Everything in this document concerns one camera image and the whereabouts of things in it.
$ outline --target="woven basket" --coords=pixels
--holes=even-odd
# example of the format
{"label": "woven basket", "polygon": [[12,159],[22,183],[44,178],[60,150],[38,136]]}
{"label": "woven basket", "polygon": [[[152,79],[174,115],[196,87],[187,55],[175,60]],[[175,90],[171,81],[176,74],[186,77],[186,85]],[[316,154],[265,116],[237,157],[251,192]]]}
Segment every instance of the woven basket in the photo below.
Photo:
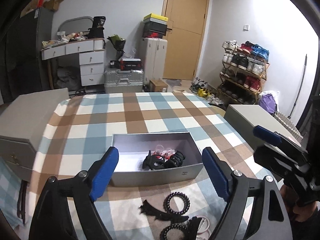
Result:
{"label": "woven basket", "polygon": [[281,112],[275,112],[274,118],[286,128],[292,136],[301,143],[303,136],[300,134],[294,124]]}

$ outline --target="metal screw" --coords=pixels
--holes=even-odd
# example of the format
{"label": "metal screw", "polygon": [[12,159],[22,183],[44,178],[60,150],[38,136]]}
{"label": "metal screw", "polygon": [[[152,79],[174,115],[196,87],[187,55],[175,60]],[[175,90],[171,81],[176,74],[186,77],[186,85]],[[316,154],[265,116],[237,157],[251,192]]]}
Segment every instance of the metal screw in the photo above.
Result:
{"label": "metal screw", "polygon": [[56,180],[56,177],[51,176],[48,178],[48,182],[53,183]]}
{"label": "metal screw", "polygon": [[233,171],[233,174],[236,175],[237,177],[241,177],[242,176],[242,172],[238,171],[238,170]]}
{"label": "metal screw", "polygon": [[266,176],[266,180],[269,182],[273,182],[273,178],[271,176]]}
{"label": "metal screw", "polygon": [[88,175],[87,171],[80,171],[79,174],[78,174],[78,176],[81,177],[81,178],[84,178],[87,175]]}

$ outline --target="blue gripper pad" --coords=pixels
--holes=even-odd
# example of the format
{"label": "blue gripper pad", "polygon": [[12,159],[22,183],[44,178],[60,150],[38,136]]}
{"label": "blue gripper pad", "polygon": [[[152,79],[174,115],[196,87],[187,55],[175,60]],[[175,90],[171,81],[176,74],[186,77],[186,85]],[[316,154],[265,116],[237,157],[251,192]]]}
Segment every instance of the blue gripper pad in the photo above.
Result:
{"label": "blue gripper pad", "polygon": [[281,137],[268,129],[258,125],[253,128],[253,135],[275,147],[281,144]]}
{"label": "blue gripper pad", "polygon": [[202,162],[218,196],[228,202],[231,196],[228,180],[207,148],[202,151]]}
{"label": "blue gripper pad", "polygon": [[104,163],[101,165],[96,176],[92,179],[91,192],[89,196],[93,202],[103,195],[119,161],[119,152],[117,148],[110,147],[107,153],[108,152],[109,154],[105,158]]}

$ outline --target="open cardboard box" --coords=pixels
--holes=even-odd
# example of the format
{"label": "open cardboard box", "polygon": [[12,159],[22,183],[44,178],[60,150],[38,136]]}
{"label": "open cardboard box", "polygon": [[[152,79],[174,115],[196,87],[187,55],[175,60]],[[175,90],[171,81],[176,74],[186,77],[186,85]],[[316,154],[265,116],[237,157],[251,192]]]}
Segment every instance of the open cardboard box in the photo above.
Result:
{"label": "open cardboard box", "polygon": [[[203,168],[202,156],[189,132],[115,134],[112,145],[119,151],[119,162],[111,183],[116,187],[155,186],[195,179]],[[157,145],[181,151],[186,159],[177,168],[143,170],[149,150]]]}

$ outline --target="black beaded bracelet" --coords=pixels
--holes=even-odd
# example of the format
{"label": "black beaded bracelet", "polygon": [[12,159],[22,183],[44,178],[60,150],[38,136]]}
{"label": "black beaded bracelet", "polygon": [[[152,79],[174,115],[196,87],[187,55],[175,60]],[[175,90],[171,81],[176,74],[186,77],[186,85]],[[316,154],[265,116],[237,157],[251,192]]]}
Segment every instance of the black beaded bracelet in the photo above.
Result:
{"label": "black beaded bracelet", "polygon": [[[170,207],[170,200],[173,197],[179,197],[183,200],[184,203],[184,207],[182,211],[174,211],[171,207]],[[181,192],[173,192],[171,193],[169,196],[166,197],[166,199],[164,200],[164,210],[166,210],[166,212],[168,212],[169,214],[173,214],[173,215],[183,215],[185,214],[190,208],[190,200],[188,199],[188,197],[181,193]]]}
{"label": "black beaded bracelet", "polygon": [[161,231],[160,240],[168,240],[167,234],[172,229],[180,230],[184,234],[183,239],[188,235],[188,229],[186,226],[180,224],[172,224],[171,226],[168,226]]}

